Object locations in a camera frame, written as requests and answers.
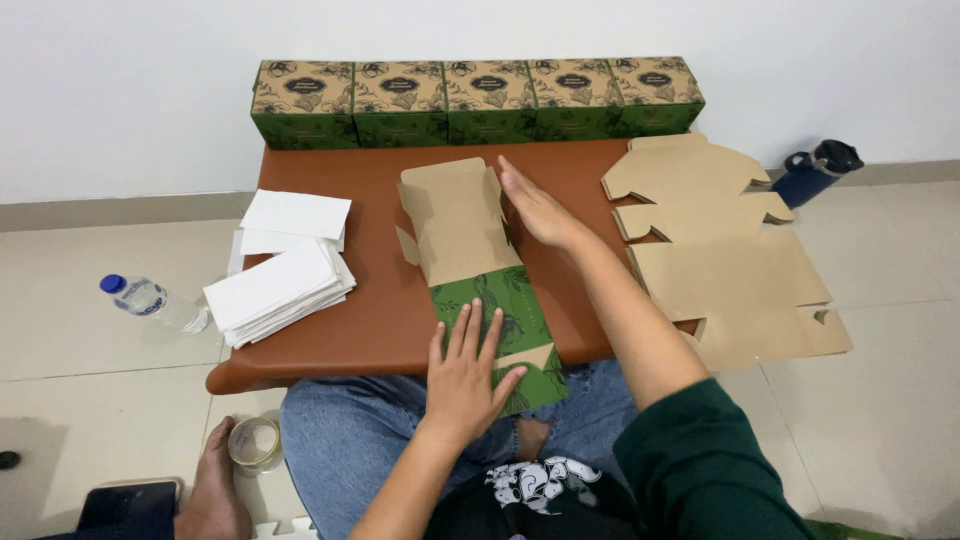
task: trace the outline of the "blue bottle cap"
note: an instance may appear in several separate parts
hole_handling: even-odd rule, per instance
[[[117,276],[116,274],[110,274],[100,280],[100,290],[107,294],[120,292],[125,286],[127,286],[127,280],[125,280],[123,276]]]

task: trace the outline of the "cartoon print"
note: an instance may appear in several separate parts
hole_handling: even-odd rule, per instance
[[[577,500],[590,507],[599,504],[588,483],[597,481],[603,473],[566,457],[548,457],[542,463],[524,461],[502,465],[487,471],[485,483],[492,483],[493,496],[500,507],[523,503],[544,515],[559,512],[549,510],[550,501],[563,493],[564,486],[577,493]]]

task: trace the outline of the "cardboard box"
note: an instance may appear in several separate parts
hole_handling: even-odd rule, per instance
[[[625,240],[649,232],[667,240],[632,244],[637,279],[671,321],[699,320],[687,337],[711,371],[852,349],[843,321],[790,230],[766,232],[793,215],[759,162],[710,144],[702,134],[636,138],[604,175]]]
[[[609,59],[623,97],[618,137],[686,133],[706,101],[680,57]]]
[[[364,148],[446,145],[444,65],[357,62],[353,121]]]
[[[531,60],[537,99],[534,140],[609,138],[622,100],[603,59]]]
[[[250,116],[274,150],[357,148],[353,63],[263,61]]]
[[[444,64],[450,144],[530,142],[537,122],[525,61]]]
[[[423,271],[429,287],[423,294],[430,294],[437,318],[446,321],[444,345],[461,306],[481,298],[483,334],[493,311],[504,310],[493,384],[518,364],[529,369],[501,416],[569,396],[537,295],[507,237],[493,168],[473,158],[407,169],[400,179],[400,203],[415,236],[400,227],[396,234],[403,257]]]

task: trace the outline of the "brown leather table top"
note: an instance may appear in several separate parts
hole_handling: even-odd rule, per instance
[[[213,394],[289,384],[302,378],[423,374],[436,323],[420,268],[403,259],[394,225],[413,231],[400,207],[400,171],[503,154],[596,231],[629,268],[626,242],[600,179],[627,151],[627,139],[369,150],[266,150],[259,187],[351,199],[344,260],[356,288],[341,304],[313,313],[259,343],[232,352],[207,377]],[[612,356],[587,294],[564,255],[511,216],[511,229],[564,363]],[[646,241],[657,241],[653,236]],[[247,257],[250,267],[266,256]]]

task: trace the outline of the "green sleeve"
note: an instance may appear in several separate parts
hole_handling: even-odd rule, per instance
[[[654,538],[813,538],[714,379],[650,405],[613,453]]]

